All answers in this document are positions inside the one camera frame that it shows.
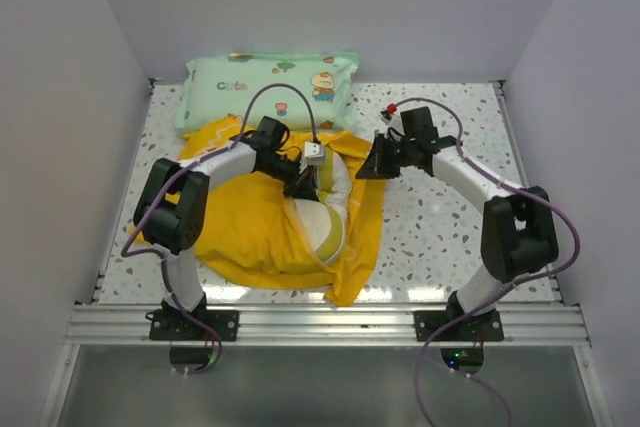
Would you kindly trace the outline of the cream yellow-edged pillow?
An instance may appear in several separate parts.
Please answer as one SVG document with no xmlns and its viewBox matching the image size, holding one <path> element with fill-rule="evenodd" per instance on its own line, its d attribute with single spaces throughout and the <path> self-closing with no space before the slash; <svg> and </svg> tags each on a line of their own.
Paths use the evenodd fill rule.
<svg viewBox="0 0 640 427">
<path fill-rule="evenodd" d="M 311 253 L 319 262 L 329 265 L 339 257 L 346 243 L 352 182 L 342 157 L 331 149 L 326 150 L 325 161 L 317 168 L 313 180 L 318 200 L 294 199 L 293 206 Z"/>
</svg>

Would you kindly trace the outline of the yellow pillowcase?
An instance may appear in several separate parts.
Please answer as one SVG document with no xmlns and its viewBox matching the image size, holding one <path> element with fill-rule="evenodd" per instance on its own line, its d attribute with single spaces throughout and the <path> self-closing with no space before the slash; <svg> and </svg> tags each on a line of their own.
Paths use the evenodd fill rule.
<svg viewBox="0 0 640 427">
<path fill-rule="evenodd" d="M 236 116 L 214 121 L 186 138 L 177 159 L 185 161 L 223 147 L 244 126 Z M 348 306 L 373 274 L 383 227 L 385 186 L 356 179 L 370 143 L 350 132 L 292 133 L 283 152 L 294 159 L 305 142 L 318 141 L 338 153 L 352 182 L 347 237 L 339 257 L 324 265 L 303 238 L 292 198 L 281 182 L 259 172 L 238 177 L 208 195 L 205 223 L 194 253 L 197 274 L 206 266 L 225 280 L 245 287 L 271 290 L 324 288 L 327 299 Z"/>
</svg>

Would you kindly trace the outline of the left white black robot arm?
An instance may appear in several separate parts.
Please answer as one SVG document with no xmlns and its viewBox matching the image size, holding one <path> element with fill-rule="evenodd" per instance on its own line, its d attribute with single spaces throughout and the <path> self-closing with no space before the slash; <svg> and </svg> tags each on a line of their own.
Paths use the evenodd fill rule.
<svg viewBox="0 0 640 427">
<path fill-rule="evenodd" d="M 324 148 L 312 141 L 296 158 L 284 145 L 288 128 L 263 118 L 254 130 L 243 129 L 221 148 L 185 161 L 157 160 L 134 211 L 135 236 L 147 242 L 146 252 L 160 259 L 165 297 L 159 309 L 146 314 L 153 341 L 233 341 L 239 313 L 211 310 L 198 279 L 196 241 L 205 223 L 208 195 L 246 174 L 263 173 L 283 186 L 287 197 L 314 200 L 317 163 L 312 155 Z"/>
</svg>

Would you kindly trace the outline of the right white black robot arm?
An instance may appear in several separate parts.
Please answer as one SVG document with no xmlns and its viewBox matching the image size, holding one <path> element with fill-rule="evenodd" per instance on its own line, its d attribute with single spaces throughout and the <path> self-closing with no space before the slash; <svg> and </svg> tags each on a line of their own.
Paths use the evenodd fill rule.
<svg viewBox="0 0 640 427">
<path fill-rule="evenodd" d="M 449 296 L 444 310 L 415 314 L 417 339 L 503 340 L 497 302 L 516 281 L 539 273 L 559 255 L 547 192 L 501 181 L 475 163 L 459 135 L 439 134 L 428 107 L 399 111 L 391 104 L 380 116 L 386 130 L 375 133 L 357 178 L 391 180 L 413 167 L 448 184 L 482 216 L 481 266 Z"/>
</svg>

